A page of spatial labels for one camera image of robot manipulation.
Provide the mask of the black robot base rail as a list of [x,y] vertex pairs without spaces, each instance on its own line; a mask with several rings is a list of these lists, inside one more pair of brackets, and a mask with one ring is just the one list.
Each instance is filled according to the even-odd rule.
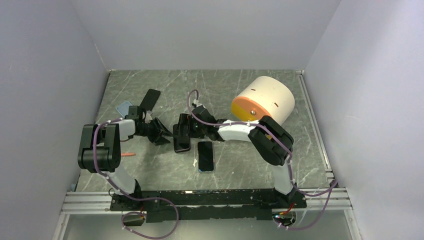
[[145,190],[144,201],[112,195],[110,210],[146,214],[147,223],[179,220],[271,220],[288,209],[305,209],[306,198],[296,190],[284,195],[274,188],[215,190]]

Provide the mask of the light blue phone case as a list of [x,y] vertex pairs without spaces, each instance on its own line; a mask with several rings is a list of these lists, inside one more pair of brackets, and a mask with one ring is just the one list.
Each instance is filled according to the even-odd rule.
[[132,106],[132,103],[125,101],[116,107],[116,111],[124,118],[129,113],[129,108]]

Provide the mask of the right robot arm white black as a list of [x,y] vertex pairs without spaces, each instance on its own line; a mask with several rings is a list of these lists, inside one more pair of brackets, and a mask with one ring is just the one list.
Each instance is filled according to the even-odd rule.
[[176,146],[186,146],[191,139],[204,138],[252,143],[262,159],[272,165],[276,204],[286,208],[294,201],[297,184],[289,170],[294,138],[270,115],[248,121],[216,119],[204,106],[197,105],[191,113],[180,114],[178,122],[172,126],[172,133]]

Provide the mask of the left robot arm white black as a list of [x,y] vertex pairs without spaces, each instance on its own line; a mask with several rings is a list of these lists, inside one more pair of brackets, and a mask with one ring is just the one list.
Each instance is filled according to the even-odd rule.
[[123,197],[125,206],[137,210],[142,206],[143,194],[138,181],[121,166],[121,144],[140,136],[155,146],[166,145],[172,135],[157,117],[151,116],[150,110],[131,105],[125,117],[83,126],[77,162],[82,170],[106,180],[114,194]]

